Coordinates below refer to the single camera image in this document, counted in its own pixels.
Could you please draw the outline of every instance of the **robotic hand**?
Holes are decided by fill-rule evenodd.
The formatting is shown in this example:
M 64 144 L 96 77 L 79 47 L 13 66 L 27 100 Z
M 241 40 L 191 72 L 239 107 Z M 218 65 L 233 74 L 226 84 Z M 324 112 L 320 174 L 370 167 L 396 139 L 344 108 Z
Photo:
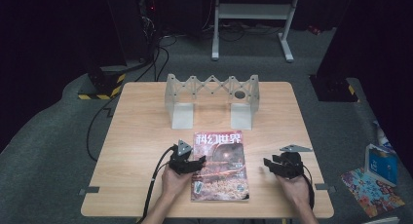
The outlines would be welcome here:
M 270 169 L 273 174 L 284 178 L 294 178 L 302 175 L 309 186 L 310 207 L 314 207 L 315 194 L 312 181 L 304 174 L 304 165 L 301 162 L 301 156 L 297 152 L 284 152 L 280 156 L 273 155 L 273 162 L 264 158 L 264 166 Z
M 172 150 L 169 167 L 177 174 L 195 172 L 204 167 L 206 156 L 201 157 L 198 161 L 188 161 L 192 147 L 184 141 L 179 140 L 178 145 L 172 146 Z

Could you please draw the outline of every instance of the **white rack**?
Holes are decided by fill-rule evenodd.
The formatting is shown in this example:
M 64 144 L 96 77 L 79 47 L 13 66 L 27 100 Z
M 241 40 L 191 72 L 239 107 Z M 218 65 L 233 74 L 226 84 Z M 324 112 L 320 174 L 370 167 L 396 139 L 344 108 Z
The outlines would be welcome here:
M 283 19 L 285 27 L 279 33 L 282 50 L 287 62 L 294 61 L 289 49 L 286 37 L 294 17 L 298 0 L 292 0 L 291 4 L 220 4 L 215 0 L 215 19 L 212 40 L 212 60 L 219 60 L 219 20 L 220 19 Z

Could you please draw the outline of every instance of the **metal stand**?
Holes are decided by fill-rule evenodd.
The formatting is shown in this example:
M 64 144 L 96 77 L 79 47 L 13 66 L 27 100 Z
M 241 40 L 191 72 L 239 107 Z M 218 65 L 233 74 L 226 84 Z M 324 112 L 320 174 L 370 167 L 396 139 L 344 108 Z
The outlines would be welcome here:
M 218 90 L 228 93 L 231 103 L 231 128 L 251 130 L 253 115 L 259 107 L 258 76 L 252 75 L 249 80 L 239 82 L 234 76 L 220 82 L 214 76 L 209 76 L 204 82 L 191 76 L 186 82 L 178 81 L 174 75 L 169 74 L 165 90 L 165 107 L 170 116 L 172 129 L 191 129 L 194 123 L 194 103 L 179 102 L 183 93 L 188 93 L 192 99 L 197 99 L 200 90 L 207 90 L 215 94 Z
M 219 19 L 284 19 L 284 32 L 279 33 L 282 50 L 287 62 L 294 61 L 291 50 L 286 42 L 289 28 L 294 17 L 298 0 L 291 4 L 220 4 L 215 0 L 215 20 L 212 40 L 212 60 L 219 60 Z

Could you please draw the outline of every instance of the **gray carpet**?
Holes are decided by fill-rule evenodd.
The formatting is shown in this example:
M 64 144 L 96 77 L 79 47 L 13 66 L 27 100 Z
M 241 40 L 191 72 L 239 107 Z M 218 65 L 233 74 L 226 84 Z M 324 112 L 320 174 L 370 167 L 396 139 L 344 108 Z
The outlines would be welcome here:
M 185 36 L 169 37 L 161 46 L 169 52 L 169 61 L 160 76 L 165 81 L 168 73 L 179 80 L 196 75 L 200 80 L 210 75 L 225 80 L 234 75 L 247 80 L 257 74 L 260 81 L 291 83 L 309 136 L 312 140 L 324 180 L 334 186 L 331 201 L 335 214 L 320 223 L 362 223 L 369 220 L 397 216 L 400 223 L 413 223 L 413 180 L 403 164 L 399 164 L 399 185 L 396 192 L 405 206 L 369 218 L 340 179 L 344 172 L 361 168 L 364 149 L 376 143 L 374 114 L 363 95 L 357 79 L 349 79 L 360 102 L 319 102 L 309 80 L 316 74 L 334 31 L 315 36 L 306 31 L 292 30 L 288 43 L 294 55 L 293 63 L 286 63 L 276 34 L 245 35 L 240 40 L 221 40 L 220 60 L 210 60 L 211 40 Z M 225 40 L 235 40 L 238 34 L 223 34 Z M 157 72 L 167 60 L 160 52 Z M 132 82 L 145 68 L 127 74 Z M 95 162 L 86 150 L 87 132 L 94 115 L 106 100 L 80 100 L 77 92 L 86 76 L 79 77 L 64 89 L 61 101 L 34 116 L 13 138 L 0 155 L 0 223 L 133 223 L 133 218 L 91 218 L 81 214 L 84 197 L 94 172 Z M 154 81 L 151 68 L 140 81 Z M 117 99 L 108 107 L 112 112 Z M 99 113 L 89 137 L 91 152 L 98 157 L 111 118 L 107 111 Z M 264 223 L 248 220 L 245 223 Z M 267 220 L 266 223 L 281 223 Z

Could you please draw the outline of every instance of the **black cable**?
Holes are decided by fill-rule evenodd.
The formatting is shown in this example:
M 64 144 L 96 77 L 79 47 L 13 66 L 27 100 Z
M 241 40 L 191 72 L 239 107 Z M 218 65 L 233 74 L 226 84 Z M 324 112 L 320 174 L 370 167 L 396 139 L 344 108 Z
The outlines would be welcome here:
M 167 65 L 168 61 L 169 61 L 169 52 L 167 51 L 167 49 L 159 47 L 159 49 L 165 51 L 167 53 L 167 60 L 164 62 L 164 65 L 161 67 L 161 70 L 158 73 L 158 76 L 156 77 L 155 81 L 158 82 L 159 81 L 159 77 L 161 76 L 162 71 L 164 71 L 165 66 Z
M 304 165 L 303 165 L 303 168 L 305 168 L 305 169 L 307 170 L 307 172 L 309 173 L 309 175 L 310 175 L 310 184 L 313 185 L 313 177 L 311 176 L 310 171 L 309 171 L 308 168 L 307 168 L 306 166 L 304 166 Z
M 116 99 L 118 96 L 119 96 L 119 94 L 117 94 L 115 97 L 113 97 L 112 99 L 110 99 L 109 101 L 107 101 L 107 102 L 96 112 L 96 114 L 94 115 L 94 118 L 92 119 L 91 123 L 89 124 L 88 133 L 87 133 L 87 135 L 86 135 L 86 149 L 87 149 L 87 151 L 88 151 L 89 157 L 90 157 L 92 160 L 94 160 L 95 162 L 97 162 L 97 158 L 95 158 L 95 157 L 92 155 L 91 149 L 90 149 L 90 145 L 89 145 L 89 137 L 90 137 L 90 134 L 91 134 L 92 125 L 94 124 L 94 120 L 96 119 L 97 115 L 98 115 L 102 110 L 108 109 L 108 108 L 106 108 L 106 106 L 107 106 L 108 104 L 110 104 L 110 103 L 111 103 L 114 99 Z
M 148 208 L 149 208 L 149 203 L 150 203 L 150 201 L 151 201 L 152 190 L 153 190 L 153 188 L 154 188 L 155 180 L 156 180 L 156 177 L 157 177 L 157 175 L 158 175 L 158 172 L 159 172 L 159 170 L 161 169 L 161 168 L 160 168 L 160 164 L 161 164 L 162 160 L 164 159 L 165 155 L 166 155 L 169 151 L 173 150 L 173 147 L 174 147 L 174 146 L 171 146 L 167 151 L 165 151 L 165 153 L 162 155 L 161 159 L 159 160 L 158 164 L 157 164 L 156 167 L 155 167 L 155 171 L 154 171 L 154 173 L 152 174 L 151 183 L 149 184 L 148 195 L 146 196 L 145 208 L 143 209 L 142 217 L 141 217 L 141 218 L 139 219 L 139 221 L 137 221 L 136 223 L 142 223 L 142 221 L 145 219 L 145 217 L 146 217 L 147 214 L 148 214 Z

